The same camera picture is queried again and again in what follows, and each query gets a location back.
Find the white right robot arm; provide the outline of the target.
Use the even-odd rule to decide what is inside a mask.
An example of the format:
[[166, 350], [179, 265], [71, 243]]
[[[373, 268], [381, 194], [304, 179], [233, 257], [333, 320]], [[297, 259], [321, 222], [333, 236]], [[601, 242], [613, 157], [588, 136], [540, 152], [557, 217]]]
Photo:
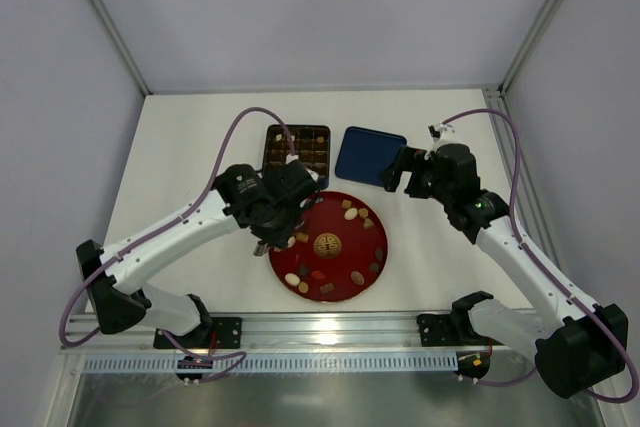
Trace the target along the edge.
[[521, 314], [484, 292], [470, 294], [455, 307], [468, 320], [464, 332], [489, 337], [527, 358], [562, 398], [623, 370], [637, 373], [626, 351], [626, 314], [615, 304], [599, 305], [528, 243], [508, 204], [482, 188], [467, 146], [408, 148], [400, 157], [411, 174], [406, 194], [439, 202], [451, 226], [499, 265], [534, 310]]

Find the blue chocolate tin box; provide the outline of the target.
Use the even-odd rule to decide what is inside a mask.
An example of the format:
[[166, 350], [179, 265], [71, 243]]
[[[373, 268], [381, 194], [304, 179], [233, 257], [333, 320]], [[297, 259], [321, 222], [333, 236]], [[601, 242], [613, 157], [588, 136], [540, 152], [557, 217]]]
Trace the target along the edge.
[[[292, 124], [287, 128], [294, 143], [295, 152], [303, 165], [319, 176], [321, 190], [329, 187], [331, 165], [331, 130], [326, 125]], [[275, 136], [282, 134], [283, 140], [277, 142]], [[266, 130], [262, 171], [277, 171], [286, 163], [290, 153], [289, 143], [284, 129], [272, 124]]]

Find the metal serving tongs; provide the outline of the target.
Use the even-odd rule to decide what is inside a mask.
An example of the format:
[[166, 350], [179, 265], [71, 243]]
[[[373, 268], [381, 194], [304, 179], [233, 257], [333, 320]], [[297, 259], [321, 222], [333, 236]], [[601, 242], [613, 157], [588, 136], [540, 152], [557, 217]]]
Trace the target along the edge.
[[262, 257], [266, 255], [271, 250], [271, 248], [272, 246], [269, 243], [265, 241], [258, 241], [255, 249], [253, 250], [253, 255], [255, 257]]

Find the white swirl oval chocolate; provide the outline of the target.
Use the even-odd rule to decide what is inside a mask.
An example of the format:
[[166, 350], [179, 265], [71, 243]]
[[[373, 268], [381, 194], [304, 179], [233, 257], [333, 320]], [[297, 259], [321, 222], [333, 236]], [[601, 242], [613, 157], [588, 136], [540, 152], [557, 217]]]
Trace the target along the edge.
[[356, 208], [350, 208], [344, 213], [346, 220], [353, 220], [358, 216], [358, 210]]

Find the left aluminium frame post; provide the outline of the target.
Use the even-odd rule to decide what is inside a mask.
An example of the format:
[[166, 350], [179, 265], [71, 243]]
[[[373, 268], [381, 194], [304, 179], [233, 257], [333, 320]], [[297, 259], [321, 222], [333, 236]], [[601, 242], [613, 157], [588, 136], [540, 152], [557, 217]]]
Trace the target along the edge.
[[107, 8], [105, 2], [103, 0], [85, 1], [88, 3], [92, 12], [96, 16], [96, 19], [98, 20], [98, 23], [100, 24], [103, 32], [114, 48], [123, 67], [127, 71], [131, 80], [136, 85], [140, 94], [143, 97], [151, 95], [152, 90], [149, 88], [148, 83], [144, 79], [143, 74], [141, 73], [136, 61], [134, 60], [129, 47], [120, 30], [118, 29], [116, 23], [114, 22], [113, 17], [109, 12], [109, 9]]

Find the right aluminium frame post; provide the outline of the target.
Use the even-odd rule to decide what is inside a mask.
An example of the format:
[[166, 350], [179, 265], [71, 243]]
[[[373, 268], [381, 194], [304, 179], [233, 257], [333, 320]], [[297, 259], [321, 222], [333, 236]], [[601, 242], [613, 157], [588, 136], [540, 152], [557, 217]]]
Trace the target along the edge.
[[543, 0], [499, 85], [499, 92], [502, 96], [506, 96], [514, 86], [563, 1], [564, 0]]

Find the red round lacquer tray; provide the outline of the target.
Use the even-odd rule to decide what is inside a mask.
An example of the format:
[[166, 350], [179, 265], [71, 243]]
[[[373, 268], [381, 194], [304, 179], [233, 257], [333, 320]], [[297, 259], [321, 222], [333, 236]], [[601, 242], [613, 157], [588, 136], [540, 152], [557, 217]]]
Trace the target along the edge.
[[[358, 216], [353, 220], [344, 218], [341, 204], [349, 200], [350, 208], [366, 208], [367, 218], [374, 222], [370, 229], [363, 227], [364, 220]], [[296, 240], [297, 233], [308, 235], [308, 242]], [[313, 302], [338, 303], [351, 300], [372, 287], [381, 276], [388, 258], [389, 242], [386, 231], [374, 210], [364, 201], [342, 192], [322, 191], [316, 197], [316, 203], [303, 215], [303, 225], [293, 237], [293, 243], [285, 250], [273, 249], [268, 258], [270, 267], [278, 280], [292, 293]], [[375, 250], [382, 248], [384, 258], [376, 259]], [[301, 265], [306, 265], [310, 273], [300, 277], [297, 273]], [[313, 271], [325, 274], [325, 280], [316, 280]], [[357, 285], [351, 280], [353, 271], [360, 272], [365, 282]], [[297, 286], [285, 281], [288, 273], [296, 274], [300, 283], [309, 286], [307, 293], [301, 293]], [[334, 290], [327, 294], [320, 292], [322, 285], [332, 283]]]

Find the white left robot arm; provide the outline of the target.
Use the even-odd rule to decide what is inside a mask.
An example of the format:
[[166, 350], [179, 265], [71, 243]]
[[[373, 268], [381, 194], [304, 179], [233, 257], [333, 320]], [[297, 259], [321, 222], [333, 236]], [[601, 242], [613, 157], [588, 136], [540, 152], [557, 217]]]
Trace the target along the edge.
[[114, 335], [143, 325], [183, 347], [206, 345], [214, 322], [203, 301], [155, 288], [149, 280], [201, 245], [241, 229], [256, 238], [259, 252], [286, 249], [319, 192], [317, 173], [295, 156], [267, 173], [234, 164], [214, 175], [186, 207], [139, 237], [108, 246], [93, 240], [80, 244], [76, 257], [98, 333]]

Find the aluminium mounting rail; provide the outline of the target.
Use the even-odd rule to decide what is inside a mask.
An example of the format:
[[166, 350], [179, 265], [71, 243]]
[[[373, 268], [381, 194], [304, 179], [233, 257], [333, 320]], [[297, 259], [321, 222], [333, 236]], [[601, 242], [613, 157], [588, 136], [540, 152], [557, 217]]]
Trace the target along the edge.
[[233, 347], [258, 349], [412, 349], [427, 339], [432, 349], [456, 348], [461, 343], [436, 336], [421, 327], [416, 312], [294, 312], [232, 313], [220, 318], [232, 325]]

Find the blue tin lid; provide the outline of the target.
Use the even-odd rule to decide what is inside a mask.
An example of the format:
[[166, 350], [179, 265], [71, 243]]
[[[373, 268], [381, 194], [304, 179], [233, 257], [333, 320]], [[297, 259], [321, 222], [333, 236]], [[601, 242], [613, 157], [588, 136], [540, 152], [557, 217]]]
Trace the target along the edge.
[[350, 126], [343, 136], [335, 164], [335, 176], [383, 187], [383, 171], [392, 164], [400, 147], [406, 144], [407, 139], [398, 134]]

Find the brown square chocolate front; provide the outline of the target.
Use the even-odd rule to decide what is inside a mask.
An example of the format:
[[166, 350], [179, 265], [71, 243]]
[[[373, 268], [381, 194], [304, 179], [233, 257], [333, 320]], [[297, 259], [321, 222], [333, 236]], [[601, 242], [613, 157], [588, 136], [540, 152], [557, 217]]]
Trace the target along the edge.
[[332, 283], [328, 283], [320, 287], [320, 292], [322, 294], [327, 294], [328, 292], [331, 292], [333, 290], [334, 290], [334, 285]]

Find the caramel oval chocolate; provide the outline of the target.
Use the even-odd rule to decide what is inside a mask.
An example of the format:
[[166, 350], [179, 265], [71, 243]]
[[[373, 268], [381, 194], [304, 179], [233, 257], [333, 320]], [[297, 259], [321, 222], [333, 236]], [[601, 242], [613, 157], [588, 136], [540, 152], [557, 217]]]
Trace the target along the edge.
[[351, 273], [351, 280], [357, 285], [363, 285], [365, 282], [363, 275], [357, 271]]

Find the aluminium frame post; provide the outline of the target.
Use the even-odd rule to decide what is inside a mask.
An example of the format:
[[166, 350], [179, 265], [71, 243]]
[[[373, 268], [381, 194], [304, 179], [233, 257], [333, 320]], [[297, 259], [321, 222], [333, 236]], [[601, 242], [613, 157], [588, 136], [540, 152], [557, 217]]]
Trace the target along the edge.
[[563, 1], [564, 0], [543, 0], [499, 85], [499, 92], [502, 96], [506, 96], [514, 86]]
[[144, 79], [143, 74], [141, 73], [136, 61], [134, 60], [129, 47], [120, 30], [118, 29], [116, 23], [114, 22], [113, 17], [109, 12], [109, 9], [107, 8], [105, 2], [103, 0], [85, 1], [88, 3], [92, 12], [96, 16], [96, 19], [98, 20], [98, 23], [100, 24], [103, 32], [114, 48], [123, 67], [127, 71], [131, 80], [136, 85], [140, 94], [143, 97], [151, 95], [152, 90], [149, 88], [148, 83]]

